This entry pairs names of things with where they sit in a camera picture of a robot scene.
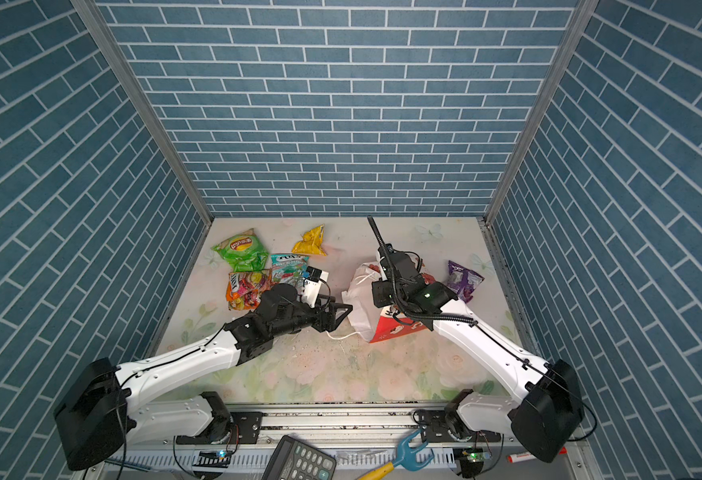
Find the candy bag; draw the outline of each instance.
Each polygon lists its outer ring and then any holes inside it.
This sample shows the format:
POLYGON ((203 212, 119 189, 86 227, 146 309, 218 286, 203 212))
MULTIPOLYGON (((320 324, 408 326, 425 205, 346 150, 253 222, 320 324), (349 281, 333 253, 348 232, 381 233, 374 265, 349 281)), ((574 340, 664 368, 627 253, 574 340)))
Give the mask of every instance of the candy bag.
POLYGON ((297 288, 307 265, 307 256, 296 254, 271 255, 271 285, 288 283, 297 288))
POLYGON ((262 270, 268 258, 266 247, 260 243, 255 230, 251 228, 222 241, 212 249, 231 265, 234 272, 262 270))
POLYGON ((458 294, 458 298, 468 303, 471 301, 472 293, 476 287, 484 281, 485 277, 477 274, 474 270, 469 270, 464 266, 456 264, 450 260, 447 264, 449 278, 447 288, 458 294))
POLYGON ((270 287, 269 270, 228 274, 228 310, 252 310, 260 305, 260 293, 270 287))
POLYGON ((324 238, 324 225, 312 228, 303 234, 303 240, 293 247, 293 254, 326 255, 322 250, 322 239, 324 238))

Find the purple snack bag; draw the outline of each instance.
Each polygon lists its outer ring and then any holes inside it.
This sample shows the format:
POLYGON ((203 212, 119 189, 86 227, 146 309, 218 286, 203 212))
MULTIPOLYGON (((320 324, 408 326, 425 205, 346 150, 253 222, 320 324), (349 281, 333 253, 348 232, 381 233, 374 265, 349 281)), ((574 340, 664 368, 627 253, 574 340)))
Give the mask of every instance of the purple snack bag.
POLYGON ((447 279, 447 288, 458 294, 458 298, 468 303, 471 301, 472 293, 476 287, 485 279, 484 276, 477 274, 474 270, 469 270, 462 265, 456 264, 452 260, 447 263, 449 269, 449 277, 447 279))

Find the calculator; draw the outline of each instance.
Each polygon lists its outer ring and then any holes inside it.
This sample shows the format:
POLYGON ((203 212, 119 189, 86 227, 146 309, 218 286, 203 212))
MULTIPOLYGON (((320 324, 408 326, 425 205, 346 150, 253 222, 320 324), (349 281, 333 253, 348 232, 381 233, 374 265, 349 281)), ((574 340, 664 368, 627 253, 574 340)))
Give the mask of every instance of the calculator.
POLYGON ((335 458, 290 436, 282 437, 261 480, 330 480, 335 458))

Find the yellow snack bag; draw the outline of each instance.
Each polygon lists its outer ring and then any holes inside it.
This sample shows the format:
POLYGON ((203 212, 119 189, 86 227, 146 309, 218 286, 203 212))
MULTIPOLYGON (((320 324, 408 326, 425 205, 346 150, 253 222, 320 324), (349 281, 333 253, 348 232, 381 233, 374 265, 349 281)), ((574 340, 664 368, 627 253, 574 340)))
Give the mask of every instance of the yellow snack bag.
POLYGON ((322 239, 324 238, 324 225, 319 225, 312 228, 303 234, 303 240, 299 241, 293 247, 293 254, 306 255, 327 255, 322 250, 322 239))

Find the lay's logo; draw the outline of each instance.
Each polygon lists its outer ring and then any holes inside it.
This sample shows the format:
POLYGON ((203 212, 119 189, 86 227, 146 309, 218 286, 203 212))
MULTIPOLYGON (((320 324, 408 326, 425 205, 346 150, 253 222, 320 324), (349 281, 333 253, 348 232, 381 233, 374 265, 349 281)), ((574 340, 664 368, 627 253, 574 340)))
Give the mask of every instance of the lay's logo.
POLYGON ((253 239, 251 239, 249 236, 245 238, 240 238, 239 240, 231 242, 231 250, 236 250, 237 252, 241 252, 242 250, 246 250, 250 248, 250 245, 252 245, 253 239))

